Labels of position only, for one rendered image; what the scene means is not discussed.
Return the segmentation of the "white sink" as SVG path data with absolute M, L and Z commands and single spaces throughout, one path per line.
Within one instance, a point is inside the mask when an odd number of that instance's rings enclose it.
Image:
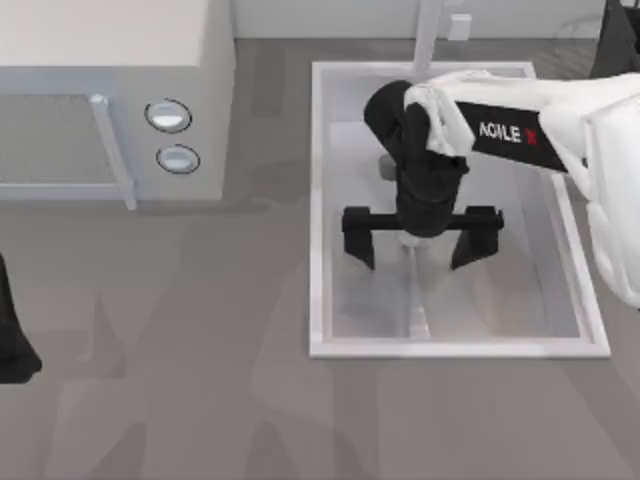
M 560 174 L 471 155 L 458 206 L 494 206 L 505 226 L 497 254 L 466 267 L 450 269 L 454 232 L 416 250 L 393 232 L 378 232 L 374 269 L 344 252 L 344 208 L 395 208 L 364 105 L 384 84 L 413 73 L 409 62 L 312 65 L 310 355 L 608 357 L 588 255 Z

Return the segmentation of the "tall white tap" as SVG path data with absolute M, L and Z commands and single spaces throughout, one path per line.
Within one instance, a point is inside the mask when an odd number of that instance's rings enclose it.
M 413 68 L 417 75 L 425 74 L 429 70 L 440 13 L 441 0 L 419 0 L 413 55 Z

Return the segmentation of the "pale microwave oven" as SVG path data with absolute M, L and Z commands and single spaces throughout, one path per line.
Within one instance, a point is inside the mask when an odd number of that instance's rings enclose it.
M 107 97 L 137 207 L 221 198 L 235 67 L 230 0 L 0 0 L 0 94 Z M 148 124 L 164 98 L 189 108 L 188 129 Z M 199 154 L 197 171 L 158 166 L 174 144 Z

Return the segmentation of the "small round microwave knob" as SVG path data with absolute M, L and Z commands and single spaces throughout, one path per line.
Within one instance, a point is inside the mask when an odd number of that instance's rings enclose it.
M 189 175 L 201 166 L 199 154 L 191 147 L 182 144 L 158 149 L 155 159 L 162 170 L 172 175 Z

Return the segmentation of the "large round microwave knob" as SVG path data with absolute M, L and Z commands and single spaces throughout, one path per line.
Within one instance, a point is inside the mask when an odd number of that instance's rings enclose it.
M 147 104 L 144 117 L 151 127 L 167 134 L 185 131 L 193 120 L 189 108 L 184 103 L 171 98 Z

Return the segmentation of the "black stand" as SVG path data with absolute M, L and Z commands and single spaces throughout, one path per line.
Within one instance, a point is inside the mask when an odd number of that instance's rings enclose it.
M 623 73 L 640 73 L 640 0 L 605 1 L 589 78 Z

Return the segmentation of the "microwave oven door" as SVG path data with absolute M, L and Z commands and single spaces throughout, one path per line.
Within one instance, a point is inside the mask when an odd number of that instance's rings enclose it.
M 83 94 L 0 94 L 0 201 L 123 201 Z

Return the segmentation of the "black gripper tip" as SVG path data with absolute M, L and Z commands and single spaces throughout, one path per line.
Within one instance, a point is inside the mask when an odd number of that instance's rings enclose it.
M 0 253 L 0 385 L 26 384 L 42 366 L 18 319 L 6 262 Z

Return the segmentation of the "white wall socket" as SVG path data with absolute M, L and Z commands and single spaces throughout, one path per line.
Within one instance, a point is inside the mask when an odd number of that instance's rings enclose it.
M 471 35 L 473 17 L 467 13 L 456 13 L 451 15 L 450 28 L 448 32 L 449 41 L 467 41 Z

